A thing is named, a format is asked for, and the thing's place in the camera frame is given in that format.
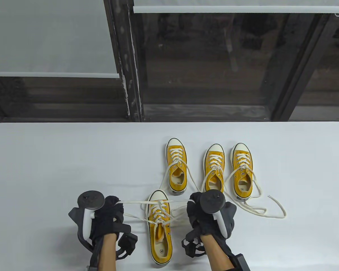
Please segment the person's right hand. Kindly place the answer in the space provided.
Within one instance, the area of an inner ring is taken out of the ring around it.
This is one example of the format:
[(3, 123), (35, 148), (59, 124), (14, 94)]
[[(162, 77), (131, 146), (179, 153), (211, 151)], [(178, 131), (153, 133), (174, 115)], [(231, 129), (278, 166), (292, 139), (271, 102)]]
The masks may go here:
[(187, 215), (193, 229), (199, 228), (200, 235), (216, 235), (223, 237), (212, 214), (205, 213), (200, 205), (202, 192), (192, 193), (187, 202)]

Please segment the person's left hand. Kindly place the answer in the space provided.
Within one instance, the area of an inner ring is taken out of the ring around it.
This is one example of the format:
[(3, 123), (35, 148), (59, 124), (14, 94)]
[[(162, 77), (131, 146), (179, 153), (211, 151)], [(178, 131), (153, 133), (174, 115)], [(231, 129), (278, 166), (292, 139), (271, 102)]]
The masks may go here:
[(107, 234), (131, 233), (131, 226), (123, 223), (123, 204), (113, 195), (105, 198), (104, 205), (95, 211), (92, 219), (90, 239), (92, 243), (98, 242)]

